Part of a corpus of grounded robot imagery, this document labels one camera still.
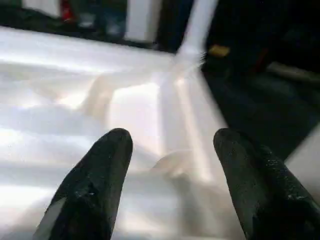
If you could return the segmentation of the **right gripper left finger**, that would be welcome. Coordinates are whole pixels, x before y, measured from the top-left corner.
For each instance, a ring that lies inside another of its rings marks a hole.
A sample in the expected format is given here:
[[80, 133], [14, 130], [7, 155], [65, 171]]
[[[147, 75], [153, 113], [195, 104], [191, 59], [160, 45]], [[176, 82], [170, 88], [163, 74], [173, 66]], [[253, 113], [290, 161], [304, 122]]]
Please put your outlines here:
[[34, 240], [109, 240], [133, 152], [130, 133], [99, 138], [55, 192]]

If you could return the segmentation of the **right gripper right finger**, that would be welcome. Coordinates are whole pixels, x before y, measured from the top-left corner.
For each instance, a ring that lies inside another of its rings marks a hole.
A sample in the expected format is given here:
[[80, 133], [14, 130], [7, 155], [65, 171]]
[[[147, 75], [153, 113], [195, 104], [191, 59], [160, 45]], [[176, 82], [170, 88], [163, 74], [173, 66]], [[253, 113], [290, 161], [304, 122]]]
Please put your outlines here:
[[230, 128], [213, 145], [248, 240], [318, 240], [320, 205], [265, 145]]

